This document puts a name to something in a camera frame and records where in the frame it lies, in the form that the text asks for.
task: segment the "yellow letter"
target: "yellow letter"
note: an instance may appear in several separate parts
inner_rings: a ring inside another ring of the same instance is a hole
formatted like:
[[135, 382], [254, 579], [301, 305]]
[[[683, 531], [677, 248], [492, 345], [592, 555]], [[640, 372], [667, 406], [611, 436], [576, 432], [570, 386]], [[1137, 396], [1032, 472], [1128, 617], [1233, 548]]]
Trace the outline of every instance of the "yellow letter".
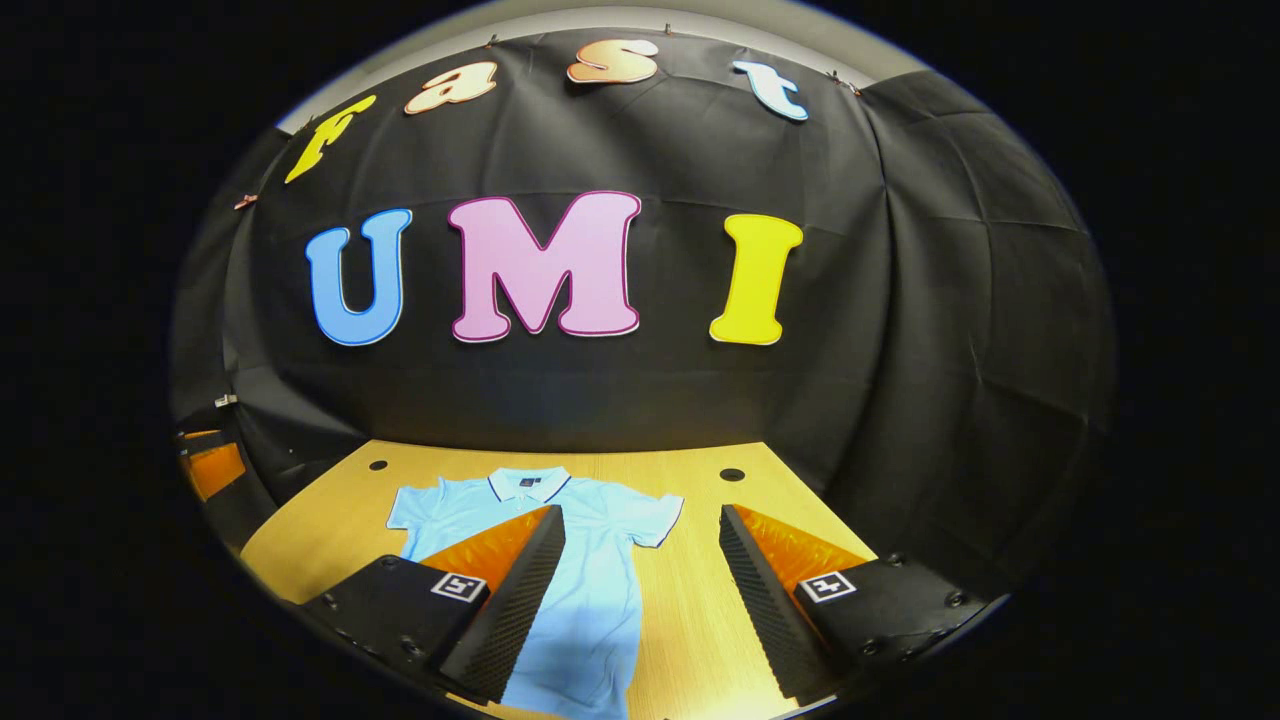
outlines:
[[431, 78], [422, 86], [422, 92], [404, 105], [406, 115], [416, 115], [444, 105], [445, 102], [466, 102], [498, 87], [493, 73], [498, 63], [471, 63], [454, 68]]
[[648, 40], [599, 40], [577, 51], [577, 63], [568, 67], [573, 82], [640, 82], [658, 72], [658, 64], [646, 58], [657, 55], [658, 46]]
[[724, 232], [737, 243], [724, 314], [712, 320], [721, 342], [773, 345], [782, 325], [773, 318], [787, 252], [804, 241], [796, 225], [769, 215], [730, 215]]
[[298, 158], [298, 164], [293, 165], [288, 177], [284, 178], [284, 183], [288, 184], [302, 173], [316, 167], [320, 158], [324, 158], [324, 155], [320, 154], [320, 149], [325, 145], [333, 145], [333, 141], [338, 140], [342, 131], [347, 129], [347, 126], [351, 124], [351, 117], [361, 110], [367, 110], [376, 99], [376, 95], [370, 95], [369, 97], [365, 97], [360, 102], [356, 102], [351, 108], [347, 108], [346, 110], [316, 126], [316, 132], [311, 137], [311, 142], [307, 143], [307, 149], [303, 150], [302, 156]]

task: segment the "letter u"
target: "letter u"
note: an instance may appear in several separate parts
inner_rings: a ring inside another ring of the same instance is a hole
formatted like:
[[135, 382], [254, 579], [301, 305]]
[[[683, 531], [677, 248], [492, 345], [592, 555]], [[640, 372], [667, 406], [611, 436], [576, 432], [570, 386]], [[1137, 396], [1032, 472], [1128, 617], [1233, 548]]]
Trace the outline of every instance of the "letter u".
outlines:
[[361, 234], [374, 256], [374, 301], [362, 313], [347, 307], [342, 295], [342, 249], [347, 228], [325, 231], [307, 243], [311, 261], [311, 302], [316, 322], [329, 340], [348, 346], [371, 345], [387, 337], [399, 322], [403, 302], [401, 232], [413, 222], [410, 210], [384, 210], [365, 220]]

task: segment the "shirt collar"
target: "shirt collar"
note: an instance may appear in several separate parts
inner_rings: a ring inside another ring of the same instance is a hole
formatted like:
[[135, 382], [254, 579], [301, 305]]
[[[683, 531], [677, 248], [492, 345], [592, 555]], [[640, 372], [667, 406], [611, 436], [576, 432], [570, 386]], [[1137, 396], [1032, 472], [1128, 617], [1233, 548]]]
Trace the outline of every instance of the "shirt collar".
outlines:
[[547, 468], [544, 470], [511, 470], [508, 468], [498, 468], [489, 475], [489, 487], [493, 488], [493, 495], [498, 497], [498, 502], [506, 502], [518, 493], [516, 492], [517, 483], [512, 478], [541, 478], [543, 482], [535, 484], [525, 492], [525, 497], [532, 497], [539, 502], [547, 502], [552, 498], [564, 483], [568, 482], [570, 474], [564, 468]]

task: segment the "pink letter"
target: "pink letter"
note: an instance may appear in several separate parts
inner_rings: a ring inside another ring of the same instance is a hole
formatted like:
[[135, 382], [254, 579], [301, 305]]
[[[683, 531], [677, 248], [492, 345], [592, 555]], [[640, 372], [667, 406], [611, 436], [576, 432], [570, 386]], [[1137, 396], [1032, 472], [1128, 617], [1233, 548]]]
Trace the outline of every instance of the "pink letter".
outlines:
[[538, 334], [570, 277], [562, 331], [576, 336], [626, 334], [640, 325], [627, 304], [627, 227], [640, 199], [626, 192], [584, 192], [573, 199], [547, 247], [538, 243], [516, 204], [481, 197], [449, 213], [462, 231], [462, 316], [453, 337], [490, 342], [511, 331], [498, 313], [498, 283], [525, 329]]

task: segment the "orange panel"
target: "orange panel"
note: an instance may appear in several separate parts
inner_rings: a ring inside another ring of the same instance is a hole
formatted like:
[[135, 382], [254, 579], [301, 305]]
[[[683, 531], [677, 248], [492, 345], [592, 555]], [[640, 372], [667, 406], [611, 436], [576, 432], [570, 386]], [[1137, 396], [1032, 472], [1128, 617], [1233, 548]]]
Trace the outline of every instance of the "orange panel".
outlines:
[[544, 505], [538, 510], [499, 523], [422, 560], [422, 565], [430, 565], [445, 573], [484, 578], [489, 583], [489, 592], [497, 593], [498, 587], [502, 585], [511, 566], [516, 562], [516, 557], [525, 550], [529, 538], [532, 537], [538, 524], [549, 510], [550, 505]]
[[183, 462], [200, 500], [209, 500], [244, 474], [244, 461], [236, 443], [197, 452]]
[[859, 557], [768, 515], [741, 505], [733, 507], [796, 607], [800, 607], [800, 601], [795, 598], [795, 588], [800, 580], [867, 562], [865, 557]]

